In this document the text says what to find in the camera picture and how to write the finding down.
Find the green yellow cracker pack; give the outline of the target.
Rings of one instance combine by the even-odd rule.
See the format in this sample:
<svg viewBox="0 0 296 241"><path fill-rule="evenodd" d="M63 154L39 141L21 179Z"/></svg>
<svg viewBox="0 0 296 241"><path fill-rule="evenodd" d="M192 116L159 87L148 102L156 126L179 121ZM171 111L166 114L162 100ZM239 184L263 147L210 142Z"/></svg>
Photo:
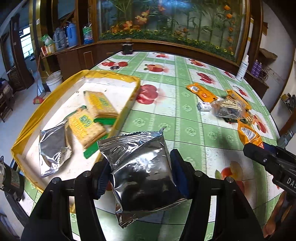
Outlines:
<svg viewBox="0 0 296 241"><path fill-rule="evenodd" d="M95 123L89 111L80 107L68 116L68 125L82 145L83 155L90 158L99 150L97 141L106 138L107 131L100 123Z"/></svg>
<svg viewBox="0 0 296 241"><path fill-rule="evenodd" d="M118 112L102 92L84 91L86 108L95 123L114 125Z"/></svg>

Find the silver foil snack bag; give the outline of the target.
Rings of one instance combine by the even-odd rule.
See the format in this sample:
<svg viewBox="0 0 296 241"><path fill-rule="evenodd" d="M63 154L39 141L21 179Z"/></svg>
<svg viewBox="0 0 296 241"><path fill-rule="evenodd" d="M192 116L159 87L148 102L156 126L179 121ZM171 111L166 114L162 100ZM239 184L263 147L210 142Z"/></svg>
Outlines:
<svg viewBox="0 0 296 241"><path fill-rule="evenodd" d="M115 215L122 228L185 201L173 172L164 128L107 138L98 145L111 168Z"/></svg>

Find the small orange snack packet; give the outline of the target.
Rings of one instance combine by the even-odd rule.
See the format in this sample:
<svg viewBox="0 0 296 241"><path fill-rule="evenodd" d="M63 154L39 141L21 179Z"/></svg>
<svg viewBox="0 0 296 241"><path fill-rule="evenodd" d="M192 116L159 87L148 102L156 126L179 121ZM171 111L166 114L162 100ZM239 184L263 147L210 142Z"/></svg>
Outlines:
<svg viewBox="0 0 296 241"><path fill-rule="evenodd" d="M203 86L199 85L198 83L187 85L186 89L197 95L203 102L211 103L218 99L215 94L213 94Z"/></svg>

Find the small blue white candy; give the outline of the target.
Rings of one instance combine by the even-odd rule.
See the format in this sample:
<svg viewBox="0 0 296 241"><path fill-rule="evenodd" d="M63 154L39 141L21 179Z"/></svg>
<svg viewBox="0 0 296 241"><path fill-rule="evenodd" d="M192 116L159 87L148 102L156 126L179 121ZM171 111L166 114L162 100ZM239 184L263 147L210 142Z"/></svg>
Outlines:
<svg viewBox="0 0 296 241"><path fill-rule="evenodd" d="M209 102L198 102L197 109L199 111L211 111L212 106Z"/></svg>

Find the yellow-rimmed white tray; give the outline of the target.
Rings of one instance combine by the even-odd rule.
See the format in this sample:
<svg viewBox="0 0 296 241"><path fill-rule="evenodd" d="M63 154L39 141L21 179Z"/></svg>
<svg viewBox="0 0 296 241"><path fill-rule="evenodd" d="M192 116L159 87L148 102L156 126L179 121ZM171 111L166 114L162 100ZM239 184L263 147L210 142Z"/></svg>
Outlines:
<svg viewBox="0 0 296 241"><path fill-rule="evenodd" d="M59 85L35 110L11 152L25 177L44 190L100 159L98 141L116 135L139 93L140 79L82 70Z"/></svg>

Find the dark green snack packet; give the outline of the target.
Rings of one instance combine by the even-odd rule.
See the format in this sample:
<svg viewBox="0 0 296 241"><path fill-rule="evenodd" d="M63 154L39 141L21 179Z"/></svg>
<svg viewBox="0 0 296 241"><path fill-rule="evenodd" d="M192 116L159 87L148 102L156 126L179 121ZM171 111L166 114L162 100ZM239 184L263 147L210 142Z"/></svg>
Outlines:
<svg viewBox="0 0 296 241"><path fill-rule="evenodd" d="M244 124L249 124L248 119L245 118L239 118L239 119L232 119L232 118L223 118L224 121L226 121L227 123L239 123L242 122Z"/></svg>

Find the orange cracker pack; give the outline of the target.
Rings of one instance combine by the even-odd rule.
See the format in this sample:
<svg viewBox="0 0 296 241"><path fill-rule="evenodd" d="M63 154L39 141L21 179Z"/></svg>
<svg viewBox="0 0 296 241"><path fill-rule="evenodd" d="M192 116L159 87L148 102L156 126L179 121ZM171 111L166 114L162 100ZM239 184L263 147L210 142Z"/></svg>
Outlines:
<svg viewBox="0 0 296 241"><path fill-rule="evenodd" d="M252 109L249 102L246 99L244 99L241 95L239 95L236 91L228 89L226 90L226 93L227 93L227 99L233 99L233 100L239 101L242 107L246 110Z"/></svg>

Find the clear dark snack bag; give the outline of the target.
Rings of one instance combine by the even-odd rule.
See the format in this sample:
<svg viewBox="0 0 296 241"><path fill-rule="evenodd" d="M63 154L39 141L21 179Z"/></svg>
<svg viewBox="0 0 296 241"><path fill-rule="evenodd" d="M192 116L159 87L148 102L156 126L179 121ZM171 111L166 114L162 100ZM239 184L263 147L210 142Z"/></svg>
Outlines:
<svg viewBox="0 0 296 241"><path fill-rule="evenodd" d="M216 100L211 103L212 112L220 118L240 119L246 113L242 103L235 99Z"/></svg>

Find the small motor device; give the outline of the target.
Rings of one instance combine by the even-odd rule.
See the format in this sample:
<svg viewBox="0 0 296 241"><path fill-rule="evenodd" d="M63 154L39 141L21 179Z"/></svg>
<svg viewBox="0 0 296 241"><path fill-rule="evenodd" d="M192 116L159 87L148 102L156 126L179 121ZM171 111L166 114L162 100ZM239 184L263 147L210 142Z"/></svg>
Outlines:
<svg viewBox="0 0 296 241"><path fill-rule="evenodd" d="M23 195L25 182L23 175L13 170L4 162L4 157L1 156L0 161L0 187L1 190L10 194L14 201L20 201Z"/></svg>

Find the red broom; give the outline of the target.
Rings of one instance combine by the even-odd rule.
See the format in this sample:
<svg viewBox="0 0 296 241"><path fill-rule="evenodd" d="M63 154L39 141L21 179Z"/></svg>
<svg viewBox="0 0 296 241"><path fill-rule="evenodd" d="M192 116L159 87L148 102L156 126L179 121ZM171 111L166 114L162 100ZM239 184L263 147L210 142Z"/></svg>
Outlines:
<svg viewBox="0 0 296 241"><path fill-rule="evenodd" d="M39 66L40 66L40 60L41 60L41 54L38 57L38 62L37 62L37 76L34 78L35 82L36 82L36 90L37 90L37 94L36 97L33 99L33 104L41 104L45 98L46 98L46 92L43 89L42 91L39 89Z"/></svg>

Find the purple bottles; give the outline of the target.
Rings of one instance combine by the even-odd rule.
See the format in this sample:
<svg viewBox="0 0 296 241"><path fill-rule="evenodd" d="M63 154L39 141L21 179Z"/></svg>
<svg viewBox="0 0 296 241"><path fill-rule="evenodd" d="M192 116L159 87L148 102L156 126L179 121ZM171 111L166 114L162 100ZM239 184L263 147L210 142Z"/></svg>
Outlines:
<svg viewBox="0 0 296 241"><path fill-rule="evenodd" d="M253 76L255 76L256 78L258 78L261 70L262 70L262 63L259 62L258 60L255 60L253 66L252 66L251 74Z"/></svg>

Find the white plastic bucket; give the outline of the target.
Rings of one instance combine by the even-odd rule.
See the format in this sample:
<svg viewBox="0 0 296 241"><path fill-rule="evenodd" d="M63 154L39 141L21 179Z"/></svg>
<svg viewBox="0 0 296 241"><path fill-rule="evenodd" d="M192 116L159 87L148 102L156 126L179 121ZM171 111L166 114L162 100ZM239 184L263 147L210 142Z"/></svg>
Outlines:
<svg viewBox="0 0 296 241"><path fill-rule="evenodd" d="M46 85L50 92L53 92L63 82L63 76L61 71L56 71L48 76L46 79Z"/></svg>

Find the black table object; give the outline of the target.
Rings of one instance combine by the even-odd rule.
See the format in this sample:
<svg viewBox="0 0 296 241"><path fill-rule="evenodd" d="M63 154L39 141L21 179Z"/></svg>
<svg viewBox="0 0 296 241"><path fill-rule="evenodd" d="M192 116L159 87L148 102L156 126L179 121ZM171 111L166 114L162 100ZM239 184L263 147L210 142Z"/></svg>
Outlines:
<svg viewBox="0 0 296 241"><path fill-rule="evenodd" d="M132 43L124 43L122 44L122 54L123 55L131 55L133 54L133 44Z"/></svg>

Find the wooden cabinet with flower mural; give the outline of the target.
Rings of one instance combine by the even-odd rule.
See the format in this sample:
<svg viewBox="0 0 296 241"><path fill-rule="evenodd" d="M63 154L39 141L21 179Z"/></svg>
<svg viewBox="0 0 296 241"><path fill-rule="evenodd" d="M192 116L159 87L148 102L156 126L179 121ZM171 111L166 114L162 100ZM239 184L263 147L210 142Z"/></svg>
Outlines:
<svg viewBox="0 0 296 241"><path fill-rule="evenodd" d="M263 30L262 1L29 1L29 23L42 75L68 78L129 44L176 54L232 74L253 65ZM74 24L77 43L43 54L42 38Z"/></svg>

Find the blue water jug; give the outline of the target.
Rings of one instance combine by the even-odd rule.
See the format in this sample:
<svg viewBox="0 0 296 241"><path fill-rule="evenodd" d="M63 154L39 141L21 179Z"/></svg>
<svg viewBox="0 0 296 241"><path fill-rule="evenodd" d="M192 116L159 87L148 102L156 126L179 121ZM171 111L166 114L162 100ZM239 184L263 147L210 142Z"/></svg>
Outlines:
<svg viewBox="0 0 296 241"><path fill-rule="evenodd" d="M77 40L77 30L74 23L69 23L66 28L68 47L74 47L78 44Z"/></svg>

